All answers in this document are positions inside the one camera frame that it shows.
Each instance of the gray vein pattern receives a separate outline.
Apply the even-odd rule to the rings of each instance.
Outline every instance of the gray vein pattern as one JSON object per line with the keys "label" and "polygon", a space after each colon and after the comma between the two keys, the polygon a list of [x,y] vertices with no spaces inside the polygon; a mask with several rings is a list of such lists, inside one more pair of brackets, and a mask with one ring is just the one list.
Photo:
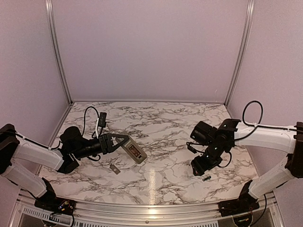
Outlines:
{"label": "gray vein pattern", "polygon": [[[190,166],[197,155],[186,148],[190,133],[199,121],[219,126],[230,118],[224,105],[194,103],[111,102],[76,103],[59,135],[70,126],[83,129],[83,114],[88,106],[107,112],[103,133],[127,131],[148,157],[135,163],[122,149],[101,156],[98,162],[87,158],[72,173],[64,175],[47,167],[40,177],[48,179],[58,196],[78,200],[118,204],[187,204],[235,198],[249,179],[257,177],[256,169],[245,147],[232,149],[227,168],[215,167],[204,176],[194,176]],[[86,117],[84,137],[95,130],[96,113]],[[222,165],[229,160],[223,155]],[[120,171],[116,175],[109,166]],[[209,181],[202,181],[211,176]]]}

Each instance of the white wall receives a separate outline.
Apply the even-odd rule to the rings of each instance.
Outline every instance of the white wall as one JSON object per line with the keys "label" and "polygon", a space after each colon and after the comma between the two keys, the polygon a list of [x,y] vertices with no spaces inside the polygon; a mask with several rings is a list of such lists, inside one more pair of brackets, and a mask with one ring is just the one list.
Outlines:
{"label": "white wall", "polygon": [[[47,144],[67,102],[48,30],[45,2],[0,1],[0,127]],[[26,163],[30,170],[36,165]],[[19,188],[0,177],[0,226],[8,226]]]}
{"label": "white wall", "polygon": [[54,0],[74,100],[223,103],[247,0]]}
{"label": "white wall", "polygon": [[[241,118],[245,104],[262,102],[264,124],[295,125],[303,121],[303,1],[258,0],[249,44],[229,110]],[[249,108],[247,120],[258,121],[259,108]],[[285,155],[250,148],[261,174]],[[302,226],[303,180],[291,180],[275,190],[286,227]]]}

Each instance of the vent grille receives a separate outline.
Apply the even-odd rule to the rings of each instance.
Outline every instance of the vent grille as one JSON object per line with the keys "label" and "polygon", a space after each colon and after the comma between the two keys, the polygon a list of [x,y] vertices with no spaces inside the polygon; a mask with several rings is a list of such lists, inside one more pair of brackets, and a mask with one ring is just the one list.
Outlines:
{"label": "vent grille", "polygon": [[[50,221],[53,223],[58,223],[63,226],[70,226],[72,219],[69,218],[69,216],[65,217],[52,217],[50,220],[50,213],[44,210],[38,210],[37,208],[32,208],[32,207],[23,207],[22,213],[30,215],[32,217]],[[130,227],[130,226],[123,226],[123,225],[108,225],[108,224],[103,224],[103,223],[96,223],[96,222],[90,222],[90,221],[83,221],[83,220],[77,220],[75,218],[75,222],[73,227]],[[194,225],[178,225],[178,227],[219,227],[218,221],[212,221],[212,222],[205,222],[205,223],[197,223]]]}

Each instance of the vertical metal rail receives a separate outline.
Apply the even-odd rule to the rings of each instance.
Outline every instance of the vertical metal rail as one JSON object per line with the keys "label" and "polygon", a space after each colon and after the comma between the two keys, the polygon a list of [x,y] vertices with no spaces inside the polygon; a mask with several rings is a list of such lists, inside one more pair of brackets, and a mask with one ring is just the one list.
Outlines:
{"label": "vertical metal rail", "polygon": [[55,59],[56,59],[56,63],[57,63],[57,67],[58,67],[58,71],[59,71],[59,75],[60,75],[60,80],[61,80],[62,87],[63,87],[64,93],[66,96],[66,100],[67,100],[68,104],[71,105],[73,103],[73,101],[71,99],[71,94],[70,94],[68,84],[66,81],[63,63],[62,63],[62,59],[61,59],[60,51],[59,51],[57,34],[56,34],[55,21],[54,21],[54,16],[53,16],[53,1],[45,0],[45,6],[46,6],[46,12],[47,12],[47,18],[48,18],[48,25],[50,27],[51,38],[52,38],[52,42],[53,42],[53,50],[54,50]]}
{"label": "vertical metal rail", "polygon": [[235,65],[235,69],[233,71],[232,80],[231,80],[231,83],[230,83],[230,86],[229,86],[229,89],[228,89],[228,92],[227,92],[227,95],[226,95],[226,98],[225,98],[225,102],[224,102],[224,105],[226,107],[228,107],[228,105],[229,105],[229,103],[232,99],[232,95],[234,93],[237,80],[239,78],[241,65],[242,65],[242,62],[243,62],[243,58],[244,58],[244,54],[245,54],[245,51],[246,51],[248,39],[249,39],[249,36],[250,36],[250,30],[251,30],[252,16],[253,16],[253,12],[254,12],[254,7],[255,7],[255,0],[249,0],[248,4],[247,4],[247,12],[246,12],[246,18],[245,18],[245,24],[244,24],[241,46],[240,46],[237,62],[236,62],[236,65]]}

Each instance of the marble surface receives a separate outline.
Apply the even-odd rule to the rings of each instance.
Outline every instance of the marble surface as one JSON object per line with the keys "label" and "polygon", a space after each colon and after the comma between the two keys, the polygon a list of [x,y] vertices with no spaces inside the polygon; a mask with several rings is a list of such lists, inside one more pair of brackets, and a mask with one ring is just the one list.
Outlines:
{"label": "marble surface", "polygon": [[[58,196],[119,204],[186,204],[235,198],[257,172],[245,147],[232,149],[227,168],[215,167],[204,176],[194,176],[190,161],[197,155],[186,148],[189,135],[199,121],[219,126],[229,118],[223,105],[192,103],[75,103],[59,135],[70,126],[83,129],[88,106],[107,112],[104,133],[127,131],[148,157],[135,163],[122,149],[102,156],[98,162],[87,158],[71,174],[43,167],[40,176],[49,180]],[[85,138],[95,129],[96,113],[88,110]],[[225,165],[229,155],[223,155]],[[121,172],[116,175],[109,166]],[[202,181],[207,176],[211,180]]]}

